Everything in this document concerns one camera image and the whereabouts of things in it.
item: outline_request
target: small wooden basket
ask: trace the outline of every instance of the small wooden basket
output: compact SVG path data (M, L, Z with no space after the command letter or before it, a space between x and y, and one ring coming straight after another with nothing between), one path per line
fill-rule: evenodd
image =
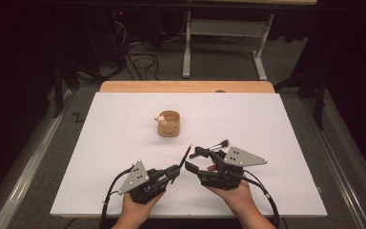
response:
M164 111L159 116L164 116L166 122L158 124L157 131L164 137L174 137L179 135L180 114L175 111Z

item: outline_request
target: desk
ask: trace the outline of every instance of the desk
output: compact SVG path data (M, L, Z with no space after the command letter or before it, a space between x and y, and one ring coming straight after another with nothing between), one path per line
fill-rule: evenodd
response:
M204 2L226 2L226 3L263 3L272 5L315 5L316 0L205 0ZM191 37L192 34L225 35L225 36L250 36L259 37L260 43L257 51L252 51L254 64L260 80L267 80L261 54L273 23L274 14L269 13L266 21L227 21L192 19L190 11L187 12L186 20L186 48L183 58L183 77L190 77L192 61Z
M212 93L215 90L226 93ZM169 109L181 115L178 137L156 132L153 119ZM282 217L327 216L281 98L269 82L260 81L105 82L95 95L51 214L99 217L112 180L137 160L147 170L165 169L178 164L191 143L209 147L226 138L231 145L268 160L247 169L269 190ZM191 162L203 170L211 164L203 157ZM167 190L151 218L233 217L222 199L184 169ZM268 200L257 188L253 190L261 213L272 216ZM121 200L112 196L110 217L120 213Z

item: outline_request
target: silver triangular bracket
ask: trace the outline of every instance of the silver triangular bracket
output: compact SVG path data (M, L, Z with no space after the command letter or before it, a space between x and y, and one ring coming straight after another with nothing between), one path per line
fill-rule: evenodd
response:
M131 189L138 187L139 185L148 182L150 177L148 176L147 170L141 160L138 160L136 164L132 167L132 171L129 176L121 185L118 191L119 195L129 192Z
M224 162L230 165L245 167L266 164L267 160L233 146L225 155Z

